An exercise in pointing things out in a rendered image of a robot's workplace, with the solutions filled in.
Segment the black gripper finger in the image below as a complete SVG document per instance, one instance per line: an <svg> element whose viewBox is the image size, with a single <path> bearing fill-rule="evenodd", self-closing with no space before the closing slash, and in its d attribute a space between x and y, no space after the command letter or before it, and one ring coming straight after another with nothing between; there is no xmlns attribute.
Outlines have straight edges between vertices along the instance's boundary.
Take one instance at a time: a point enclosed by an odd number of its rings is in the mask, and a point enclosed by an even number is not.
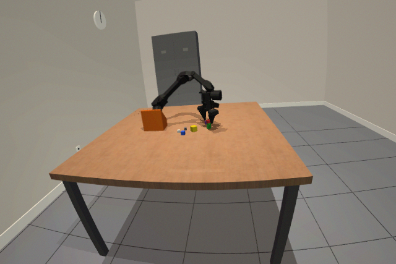
<svg viewBox="0 0 396 264"><path fill-rule="evenodd" d="M199 111L201 116L203 117L204 120L206 120L206 112L207 111Z"/></svg>
<svg viewBox="0 0 396 264"><path fill-rule="evenodd" d="M217 115L217 114L216 114ZM210 122L211 122L211 124L213 124L213 120L214 120L214 118L215 118L215 116L216 115L213 115L213 116L211 116L211 115L208 115L209 116L209 119L210 119Z"/></svg>

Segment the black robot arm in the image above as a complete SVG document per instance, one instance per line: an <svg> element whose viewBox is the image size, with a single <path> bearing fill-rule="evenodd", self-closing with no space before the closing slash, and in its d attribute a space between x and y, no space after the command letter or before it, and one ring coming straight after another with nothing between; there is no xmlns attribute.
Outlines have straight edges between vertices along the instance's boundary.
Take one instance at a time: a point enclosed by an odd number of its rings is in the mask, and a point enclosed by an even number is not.
<svg viewBox="0 0 396 264"><path fill-rule="evenodd" d="M188 77L188 75L192 77ZM221 90L214 90L214 86L208 80L204 80L201 76L199 76L194 71L183 71L178 75L177 80L175 81L172 86L167 89L167 91L156 97L152 102L151 105L153 106L152 109L160 109L162 110L164 106L167 104L168 97L180 86L185 84L186 82L190 82L191 80L195 79L199 83L201 83L206 90L201 90L199 93L202 93L202 100L208 101L211 100L212 107L218 108L219 103L214 102L213 100L222 100L222 91Z"/></svg>

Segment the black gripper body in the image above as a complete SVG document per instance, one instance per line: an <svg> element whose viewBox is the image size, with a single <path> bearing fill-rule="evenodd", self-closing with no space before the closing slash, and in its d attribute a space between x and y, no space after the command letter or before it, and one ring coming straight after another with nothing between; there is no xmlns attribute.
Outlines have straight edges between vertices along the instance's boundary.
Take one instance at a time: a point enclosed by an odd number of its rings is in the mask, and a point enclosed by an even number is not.
<svg viewBox="0 0 396 264"><path fill-rule="evenodd" d="M219 114L219 111L217 109L213 109L212 107L212 101L208 100L208 101L202 101L203 105L202 106L198 106L197 110L198 111L208 111L208 114L213 116L216 114Z"/></svg>

